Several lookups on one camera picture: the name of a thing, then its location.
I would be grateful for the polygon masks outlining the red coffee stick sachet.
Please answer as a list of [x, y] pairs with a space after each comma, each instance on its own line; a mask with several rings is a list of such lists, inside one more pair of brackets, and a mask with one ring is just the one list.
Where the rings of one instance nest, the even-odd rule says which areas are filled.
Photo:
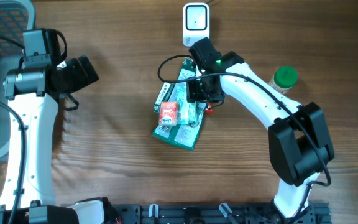
[[212, 107], [211, 103], [208, 103], [208, 105], [204, 109], [204, 113], [205, 114], [213, 114], [213, 107]]

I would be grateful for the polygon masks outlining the green 3M sponge pack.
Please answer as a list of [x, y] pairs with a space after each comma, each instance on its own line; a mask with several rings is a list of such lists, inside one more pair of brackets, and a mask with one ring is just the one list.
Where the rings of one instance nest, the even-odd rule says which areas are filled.
[[[174, 84], [172, 94], [170, 95], [168, 101], [176, 102], [177, 89], [175, 88], [175, 85], [176, 84]], [[166, 143], [171, 144], [172, 146], [181, 147], [192, 151], [195, 147], [195, 144], [197, 142], [197, 139], [201, 131], [201, 126], [203, 124], [203, 116], [204, 116], [204, 109], [202, 110], [201, 123], [196, 127], [191, 127], [190, 125], [180, 125], [180, 124], [177, 124], [176, 126], [163, 126], [159, 124], [153, 131], [152, 135]]]

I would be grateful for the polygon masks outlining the light green tissue pack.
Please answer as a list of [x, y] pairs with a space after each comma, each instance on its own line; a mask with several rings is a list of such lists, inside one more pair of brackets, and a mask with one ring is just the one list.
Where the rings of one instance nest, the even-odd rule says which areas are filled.
[[187, 100], [187, 90], [184, 83], [175, 85], [176, 102], [178, 104], [177, 124], [190, 125], [196, 127], [201, 123], [202, 110], [205, 109], [206, 103], [189, 103]]

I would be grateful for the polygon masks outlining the red white snack packet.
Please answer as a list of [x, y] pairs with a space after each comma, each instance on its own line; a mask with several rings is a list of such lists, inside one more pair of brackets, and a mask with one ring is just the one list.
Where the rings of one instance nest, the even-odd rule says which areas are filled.
[[158, 123], [163, 126], [177, 125], [178, 104], [174, 101], [165, 101], [160, 105]]

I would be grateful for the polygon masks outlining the green white gum pack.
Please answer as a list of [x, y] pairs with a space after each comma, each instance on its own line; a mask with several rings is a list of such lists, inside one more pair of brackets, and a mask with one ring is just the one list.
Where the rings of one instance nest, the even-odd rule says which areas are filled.
[[173, 88], [174, 88], [174, 84], [167, 83], [167, 82], [163, 83], [163, 85], [158, 93], [158, 96], [155, 100], [155, 103], [154, 103], [154, 113], [160, 112], [161, 104], [164, 101], [168, 101], [168, 99], [170, 98], [170, 95], [172, 94]]

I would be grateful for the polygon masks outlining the green lid jar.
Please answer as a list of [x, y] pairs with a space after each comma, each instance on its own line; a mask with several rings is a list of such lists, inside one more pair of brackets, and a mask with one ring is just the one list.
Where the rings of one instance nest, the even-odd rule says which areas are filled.
[[280, 67], [268, 85], [281, 94], [286, 94], [298, 81], [298, 72], [291, 66]]

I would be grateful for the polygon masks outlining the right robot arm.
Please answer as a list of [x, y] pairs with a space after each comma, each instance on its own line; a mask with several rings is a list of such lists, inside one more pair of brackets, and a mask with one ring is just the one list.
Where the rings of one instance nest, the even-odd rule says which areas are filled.
[[334, 149], [323, 110], [279, 94], [234, 52], [189, 51], [199, 73], [188, 80], [190, 100], [223, 102], [229, 95], [244, 105], [267, 129], [270, 163], [280, 178], [273, 204], [292, 223], [308, 206], [314, 185], [328, 187], [328, 162]]

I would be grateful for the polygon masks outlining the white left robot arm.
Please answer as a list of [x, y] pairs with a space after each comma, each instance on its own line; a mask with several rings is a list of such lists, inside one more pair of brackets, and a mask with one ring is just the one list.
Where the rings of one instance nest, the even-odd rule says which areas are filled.
[[85, 55], [67, 62], [33, 56], [24, 65], [8, 71], [4, 82], [10, 138], [0, 223], [105, 223], [103, 199], [55, 204], [51, 165], [60, 98], [94, 83], [98, 74]]

